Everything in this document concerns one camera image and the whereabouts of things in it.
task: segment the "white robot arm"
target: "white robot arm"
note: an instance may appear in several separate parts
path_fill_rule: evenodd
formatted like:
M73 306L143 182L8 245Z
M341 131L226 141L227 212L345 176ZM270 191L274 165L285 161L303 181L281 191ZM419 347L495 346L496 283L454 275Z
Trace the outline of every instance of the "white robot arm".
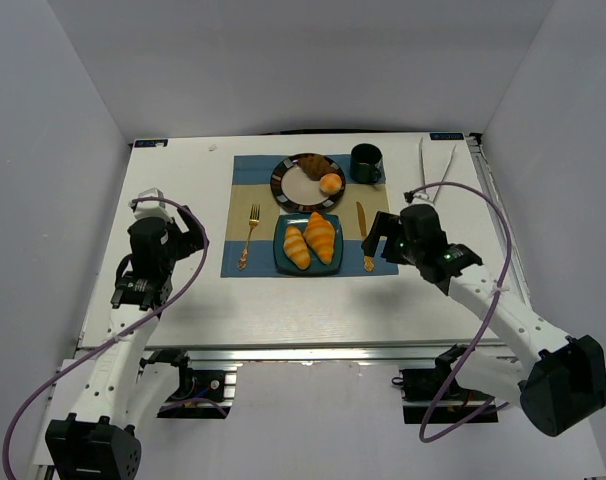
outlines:
M141 197L163 198L163 194L152 189ZM68 417L52 420L46 431L45 441L61 480L134 478L144 424L189 382L180 368L187 365L187 357L176 350L155 352L139 376L141 358L159 317L131 327L165 304L172 291L174 265L201 250L203 237L194 221L179 210L188 227L181 232L162 201L132 207L136 218L128 229L132 253L117 269L106 330L106 340L117 341L97 357Z
M365 255L376 252L381 236L387 237L382 256L388 262L414 265L423 279L479 319L485 318L496 285L478 255L465 245L448 243L429 203L410 205L400 215L378 212L362 245ZM605 360L593 338L573 338L509 292L501 293L489 328L514 352L518 362L474 351L460 365L456 375L459 387L519 406L549 436L561 434L606 406ZM439 387L464 351L453 347L439 357L435 368ZM407 393L412 385L404 379L403 388Z

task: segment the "black mug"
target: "black mug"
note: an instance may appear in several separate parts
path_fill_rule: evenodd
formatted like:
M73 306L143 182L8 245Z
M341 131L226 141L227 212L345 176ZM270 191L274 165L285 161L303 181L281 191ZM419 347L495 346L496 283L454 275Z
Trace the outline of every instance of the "black mug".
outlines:
M357 183L376 183L381 179L381 151L369 143L361 143L350 153L350 177Z

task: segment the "gold fork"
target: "gold fork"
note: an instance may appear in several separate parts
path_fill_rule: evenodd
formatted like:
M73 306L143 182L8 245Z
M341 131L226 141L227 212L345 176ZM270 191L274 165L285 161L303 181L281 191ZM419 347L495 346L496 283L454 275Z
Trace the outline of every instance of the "gold fork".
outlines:
M258 203L252 204L252 209L250 210L250 233L247 234L247 240L245 241L245 248L243 249L243 253L241 254L241 259L237 264L239 270L243 270L247 267L247 249L250 246L250 237L252 236L252 230L254 230L259 224L259 216L261 215L261 205Z

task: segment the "white table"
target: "white table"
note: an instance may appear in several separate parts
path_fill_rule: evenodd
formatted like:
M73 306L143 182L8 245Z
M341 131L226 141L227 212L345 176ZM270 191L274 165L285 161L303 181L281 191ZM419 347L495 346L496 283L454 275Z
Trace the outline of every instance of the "white table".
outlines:
M406 206L403 192L420 185L418 142L427 180L440 180L457 143L448 180L481 188L465 141L431 141L428 134L293 135L170 139L167 147L135 148L121 191L109 243L87 311L82 347L105 337L114 272L129 253L128 201L151 187L189 205L206 227L211 247L201 277L169 308L150 347L375 346L469 340L479 321L422 280L415 268L398 276L358 278L220 278L235 155L349 153L358 143L383 153L392 212ZM497 274L504 254L487 206L477 197L445 187L436 208L450 241L475 250ZM200 254L177 264L175 290ZM488 332L490 341L496 337Z

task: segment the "gray wall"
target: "gray wall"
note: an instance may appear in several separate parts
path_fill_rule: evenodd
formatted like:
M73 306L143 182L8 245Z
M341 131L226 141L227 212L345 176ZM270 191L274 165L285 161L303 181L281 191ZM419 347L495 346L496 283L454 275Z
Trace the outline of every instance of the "gray wall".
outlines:
M483 131L552 0L49 0L128 139Z
M535 307L606 353L606 1L555 3L485 141Z
M0 0L0 478L11 415L70 353L127 145L45 0ZM19 478L45 398L19 424Z

